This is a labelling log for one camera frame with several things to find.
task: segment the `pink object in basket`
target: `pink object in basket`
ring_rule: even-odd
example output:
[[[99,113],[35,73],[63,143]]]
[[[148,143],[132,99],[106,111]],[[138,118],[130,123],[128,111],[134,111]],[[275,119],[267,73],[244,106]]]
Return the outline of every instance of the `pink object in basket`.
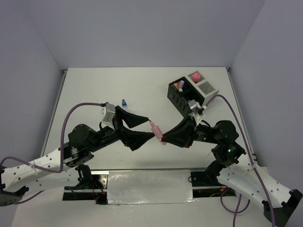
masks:
[[[151,124],[151,130],[153,134],[155,134],[156,138],[159,140],[160,144],[166,145],[166,142],[161,141],[163,138],[163,133],[161,132],[159,126],[155,125],[151,120],[150,120],[150,124]]]
[[[200,73],[195,72],[195,73],[193,74],[193,78],[192,78],[193,82],[195,82],[195,83],[199,82],[200,77],[201,77],[201,76],[200,76]]]

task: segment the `bottle with blue cap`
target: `bottle with blue cap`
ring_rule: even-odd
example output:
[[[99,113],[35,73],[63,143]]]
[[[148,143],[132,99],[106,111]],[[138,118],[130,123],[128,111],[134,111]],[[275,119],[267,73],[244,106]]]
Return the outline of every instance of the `bottle with blue cap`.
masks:
[[[122,109],[124,109],[125,111],[128,111],[127,103],[126,103],[125,99],[122,99],[121,107],[122,107]]]

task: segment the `white wall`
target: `white wall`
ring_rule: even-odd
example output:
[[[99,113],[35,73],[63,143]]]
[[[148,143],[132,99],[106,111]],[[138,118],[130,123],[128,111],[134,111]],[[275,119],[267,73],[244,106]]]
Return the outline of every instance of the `white wall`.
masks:
[[[62,76],[19,1],[0,1],[0,31],[0,159],[29,161],[40,155]],[[1,227],[16,207],[0,207]]]
[[[62,69],[231,66],[264,0],[22,0]]]
[[[266,0],[232,65],[258,159],[303,192],[303,1]],[[289,226],[303,223],[303,202]]]

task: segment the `transparent plastic wrap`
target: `transparent plastic wrap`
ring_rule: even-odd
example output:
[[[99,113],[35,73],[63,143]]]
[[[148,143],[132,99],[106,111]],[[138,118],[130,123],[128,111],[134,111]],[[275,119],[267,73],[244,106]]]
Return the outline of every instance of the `transparent plastic wrap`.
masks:
[[[108,204],[193,202],[189,170],[109,172]]]

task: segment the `black basket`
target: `black basket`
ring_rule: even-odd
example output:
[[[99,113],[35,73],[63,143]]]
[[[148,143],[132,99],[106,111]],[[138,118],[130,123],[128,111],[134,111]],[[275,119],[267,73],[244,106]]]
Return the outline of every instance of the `black basket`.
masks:
[[[177,83],[179,86],[181,80],[184,81],[182,92],[180,92],[174,86],[175,83]],[[177,79],[169,84],[167,98],[169,98],[171,103],[173,103],[173,105],[180,112],[180,114],[182,114],[183,117],[186,117],[192,112],[188,105],[189,101],[194,99],[198,103],[204,102],[204,97],[195,89],[195,87],[185,77]]]

